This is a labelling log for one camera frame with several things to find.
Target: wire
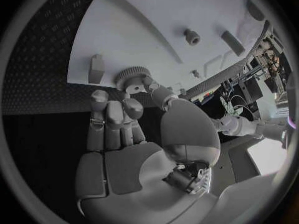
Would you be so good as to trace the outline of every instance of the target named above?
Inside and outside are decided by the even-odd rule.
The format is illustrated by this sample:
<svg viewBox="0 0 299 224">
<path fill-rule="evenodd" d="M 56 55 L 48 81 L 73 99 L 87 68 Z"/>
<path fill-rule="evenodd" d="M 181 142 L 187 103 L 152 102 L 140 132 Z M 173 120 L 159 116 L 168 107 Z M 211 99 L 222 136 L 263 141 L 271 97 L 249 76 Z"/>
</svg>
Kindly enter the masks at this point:
<svg viewBox="0 0 299 224">
<path fill-rule="evenodd" d="M 243 108 L 247 109 L 247 110 L 250 112 L 250 114 L 252 115 L 253 119 L 258 119 L 258 118 L 252 113 L 252 111 L 251 111 L 249 108 L 247 108 L 246 106 L 243 106 L 243 105 L 236 105 L 236 106 L 234 106 L 234 108 L 236 108 L 236 107 L 243 107 Z"/>
<path fill-rule="evenodd" d="M 243 98 L 242 96 L 240 96 L 240 95 L 234 95 L 229 101 L 232 101 L 232 99 L 235 98 L 235 97 L 239 97 L 239 98 L 241 98 L 241 99 L 243 100 L 245 106 L 246 106 L 247 108 L 249 108 L 248 105 L 247 105 L 246 100 L 244 100 L 244 98 Z"/>
</svg>

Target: perforated black panel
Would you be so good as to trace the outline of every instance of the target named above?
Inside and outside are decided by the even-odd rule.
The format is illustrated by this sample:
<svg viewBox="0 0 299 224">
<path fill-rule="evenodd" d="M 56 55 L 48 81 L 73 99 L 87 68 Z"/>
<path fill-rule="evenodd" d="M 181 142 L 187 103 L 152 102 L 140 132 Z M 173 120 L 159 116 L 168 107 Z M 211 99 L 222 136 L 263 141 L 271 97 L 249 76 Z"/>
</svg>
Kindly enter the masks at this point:
<svg viewBox="0 0 299 224">
<path fill-rule="evenodd" d="M 48 0 L 22 32 L 6 70 L 3 114 L 89 111 L 96 86 L 67 83 L 72 44 L 92 0 Z M 103 88 L 118 100 L 116 89 Z M 147 94 L 136 95 L 145 107 Z"/>
</svg>

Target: gear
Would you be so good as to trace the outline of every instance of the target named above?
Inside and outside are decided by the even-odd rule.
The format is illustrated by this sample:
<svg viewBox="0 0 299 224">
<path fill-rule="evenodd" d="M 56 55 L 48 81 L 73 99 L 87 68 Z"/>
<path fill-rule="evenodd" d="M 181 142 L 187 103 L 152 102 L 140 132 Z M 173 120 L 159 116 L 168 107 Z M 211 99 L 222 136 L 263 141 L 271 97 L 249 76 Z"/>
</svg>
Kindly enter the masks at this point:
<svg viewBox="0 0 299 224">
<path fill-rule="evenodd" d="M 127 68 L 120 72 L 115 78 L 116 88 L 119 91 L 126 90 L 126 82 L 132 78 L 143 78 L 145 76 L 150 76 L 150 71 L 142 66 L 134 66 Z"/>
</svg>

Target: white surface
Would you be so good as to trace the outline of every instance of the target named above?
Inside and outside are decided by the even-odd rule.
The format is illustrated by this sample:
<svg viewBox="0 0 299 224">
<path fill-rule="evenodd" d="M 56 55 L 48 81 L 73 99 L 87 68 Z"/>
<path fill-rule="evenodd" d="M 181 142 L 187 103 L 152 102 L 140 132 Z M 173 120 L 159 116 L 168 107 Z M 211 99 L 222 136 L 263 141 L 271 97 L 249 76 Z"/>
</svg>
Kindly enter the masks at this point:
<svg viewBox="0 0 299 224">
<path fill-rule="evenodd" d="M 287 151 L 282 149 L 282 143 L 271 139 L 263 139 L 248 150 L 261 175 L 277 172 L 282 167 Z"/>
<path fill-rule="evenodd" d="M 93 0 L 74 40 L 68 82 L 88 84 L 90 58 L 101 54 L 100 86 L 114 87 L 121 70 L 144 66 L 176 93 L 188 90 L 244 58 L 263 25 L 246 12 L 245 0 Z M 186 28 L 200 35 L 197 45 L 185 41 Z M 225 30 L 245 46 L 243 56 L 221 39 Z"/>
</svg>

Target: black mesh surface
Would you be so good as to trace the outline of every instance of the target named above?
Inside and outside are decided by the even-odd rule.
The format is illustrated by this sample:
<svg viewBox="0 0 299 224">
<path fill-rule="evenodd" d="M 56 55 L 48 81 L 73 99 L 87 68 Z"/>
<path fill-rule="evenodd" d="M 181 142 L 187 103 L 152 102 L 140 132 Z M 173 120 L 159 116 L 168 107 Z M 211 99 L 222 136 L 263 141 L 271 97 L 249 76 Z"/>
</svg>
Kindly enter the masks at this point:
<svg viewBox="0 0 299 224">
<path fill-rule="evenodd" d="M 104 89 L 118 100 L 112 88 L 67 83 L 72 44 L 92 0 L 48 0 L 24 28 L 6 70 L 3 114 L 89 111 L 89 97 Z M 147 94 L 135 96 L 153 106 Z"/>
</svg>

